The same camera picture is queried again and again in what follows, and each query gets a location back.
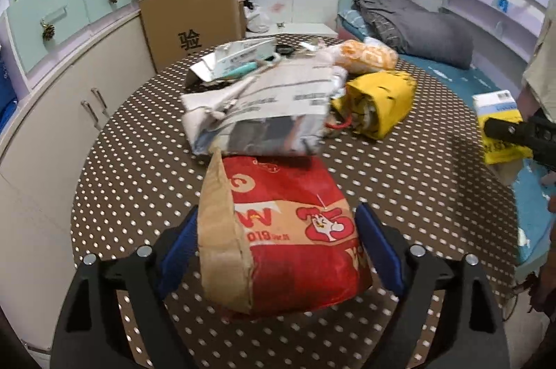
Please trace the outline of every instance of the silver screw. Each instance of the silver screw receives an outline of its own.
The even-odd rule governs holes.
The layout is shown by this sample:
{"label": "silver screw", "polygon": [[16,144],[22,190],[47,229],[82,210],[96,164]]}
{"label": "silver screw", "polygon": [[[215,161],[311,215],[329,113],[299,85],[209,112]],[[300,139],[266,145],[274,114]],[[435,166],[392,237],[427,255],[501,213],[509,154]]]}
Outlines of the silver screw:
{"label": "silver screw", "polygon": [[409,251],[413,256],[418,258],[424,256],[426,253],[425,249],[421,245],[412,245]]}
{"label": "silver screw", "polygon": [[465,257],[465,261],[469,265],[477,265],[479,263],[479,258],[477,256],[475,256],[474,254],[468,254]]}
{"label": "silver screw", "polygon": [[143,245],[137,249],[137,256],[140,258],[147,258],[152,253],[152,247],[150,245]]}
{"label": "silver screw", "polygon": [[92,253],[87,254],[83,258],[83,262],[85,263],[85,265],[93,265],[96,260],[97,260],[97,256],[95,254],[92,254]]}

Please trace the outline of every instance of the round table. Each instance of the round table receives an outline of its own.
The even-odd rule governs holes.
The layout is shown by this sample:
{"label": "round table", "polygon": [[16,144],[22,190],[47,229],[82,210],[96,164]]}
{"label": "round table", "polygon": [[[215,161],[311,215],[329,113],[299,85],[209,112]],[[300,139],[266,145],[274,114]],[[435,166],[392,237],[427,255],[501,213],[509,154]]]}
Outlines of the round table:
{"label": "round table", "polygon": [[[310,38],[277,37],[294,45]],[[76,264],[89,252],[106,260],[152,244],[197,204],[207,161],[189,151],[180,94],[187,67],[210,51],[176,62],[153,77],[99,134],[73,204]],[[476,254],[502,304],[510,290],[517,248],[513,193],[482,163],[474,113],[420,68],[400,60],[398,69],[418,82],[408,117],[383,141],[349,131],[323,140],[321,157],[352,207],[370,203],[383,222],[437,255],[460,259],[464,253]],[[199,367],[356,369],[371,353],[398,301],[375,276],[372,288],[325,310],[228,323],[203,299],[198,270],[194,258],[166,305]],[[151,366],[129,299],[125,293],[119,299],[134,356]],[[411,366],[426,356],[441,301],[440,293],[433,297]]]}

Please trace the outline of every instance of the blue bed sheet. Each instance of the blue bed sheet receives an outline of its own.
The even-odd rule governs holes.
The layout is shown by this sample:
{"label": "blue bed sheet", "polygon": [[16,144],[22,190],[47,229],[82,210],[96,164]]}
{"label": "blue bed sheet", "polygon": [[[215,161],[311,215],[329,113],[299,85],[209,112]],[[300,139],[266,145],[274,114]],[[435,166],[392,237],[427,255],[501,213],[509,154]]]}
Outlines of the blue bed sheet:
{"label": "blue bed sheet", "polygon": [[[365,35],[361,27],[355,26],[341,17],[341,25],[352,35],[363,40]],[[483,71],[472,68],[468,71],[454,66],[425,60],[420,57],[400,55],[403,60],[424,69],[460,97],[465,104],[473,109],[473,95],[497,91],[494,82]],[[535,161],[525,161],[524,167],[512,185],[515,194],[515,205],[518,213],[520,228],[520,244],[517,255],[518,264],[524,264],[531,259],[531,269],[537,269],[533,260],[541,260],[550,247],[549,232],[556,219],[555,214],[547,210],[547,202],[551,195],[556,194],[556,187],[540,185],[540,179],[547,173],[545,167]]]}

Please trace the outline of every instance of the grey bedding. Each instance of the grey bedding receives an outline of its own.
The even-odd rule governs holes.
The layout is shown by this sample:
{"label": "grey bedding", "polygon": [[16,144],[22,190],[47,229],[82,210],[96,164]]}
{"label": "grey bedding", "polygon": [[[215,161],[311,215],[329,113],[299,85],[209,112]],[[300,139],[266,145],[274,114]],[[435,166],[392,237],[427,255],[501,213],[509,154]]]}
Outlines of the grey bedding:
{"label": "grey bedding", "polygon": [[399,53],[469,69],[473,40],[455,16],[433,13],[410,0],[354,0],[354,7]]}

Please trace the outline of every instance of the blue gripper pad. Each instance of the blue gripper pad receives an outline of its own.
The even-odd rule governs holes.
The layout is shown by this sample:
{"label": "blue gripper pad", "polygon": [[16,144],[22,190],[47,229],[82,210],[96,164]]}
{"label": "blue gripper pad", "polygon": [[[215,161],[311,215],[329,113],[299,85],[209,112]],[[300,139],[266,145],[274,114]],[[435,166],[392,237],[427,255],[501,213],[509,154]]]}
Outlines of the blue gripper pad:
{"label": "blue gripper pad", "polygon": [[[384,230],[387,228],[365,203],[360,204],[355,212],[355,226],[357,226],[359,240],[365,247],[382,284],[401,297],[406,288],[403,273],[405,262],[400,260],[400,255],[392,246],[394,242],[389,242],[391,236],[385,235]],[[392,235],[393,232],[398,233],[401,240],[404,240],[397,229],[392,228],[388,234]]]}
{"label": "blue gripper pad", "polygon": [[189,258],[197,250],[197,213],[198,208],[195,208],[160,263],[160,281],[157,286],[160,299],[166,298],[170,292],[178,288],[183,275],[187,272]]}

